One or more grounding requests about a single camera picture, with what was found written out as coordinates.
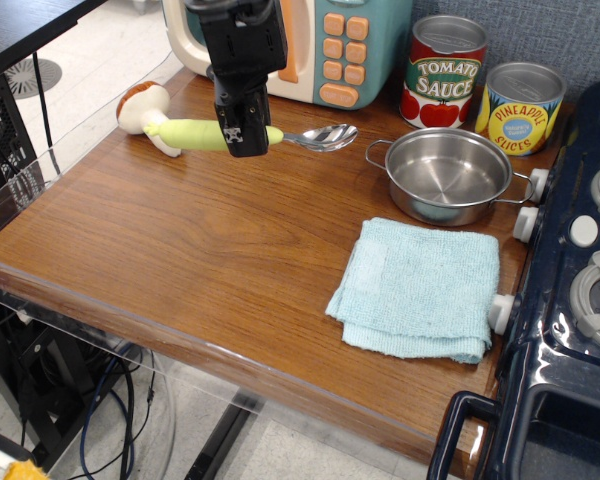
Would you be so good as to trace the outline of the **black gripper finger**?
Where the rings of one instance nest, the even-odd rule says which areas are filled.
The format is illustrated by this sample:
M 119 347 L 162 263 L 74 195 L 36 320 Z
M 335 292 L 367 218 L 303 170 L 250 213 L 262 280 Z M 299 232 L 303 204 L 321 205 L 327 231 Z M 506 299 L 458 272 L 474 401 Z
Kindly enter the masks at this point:
M 229 153 L 238 158 L 265 155 L 269 149 L 266 130 L 271 125 L 268 93 L 256 89 L 240 95 L 222 92 L 215 110 Z

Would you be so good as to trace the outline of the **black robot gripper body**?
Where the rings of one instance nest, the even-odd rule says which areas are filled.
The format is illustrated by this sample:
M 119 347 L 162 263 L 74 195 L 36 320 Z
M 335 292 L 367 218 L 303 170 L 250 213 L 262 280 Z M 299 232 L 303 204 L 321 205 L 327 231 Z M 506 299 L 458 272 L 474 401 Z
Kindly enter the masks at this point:
M 218 107 L 268 100 L 271 73 L 287 65 L 288 46 L 278 1 L 187 1 L 210 56 Z

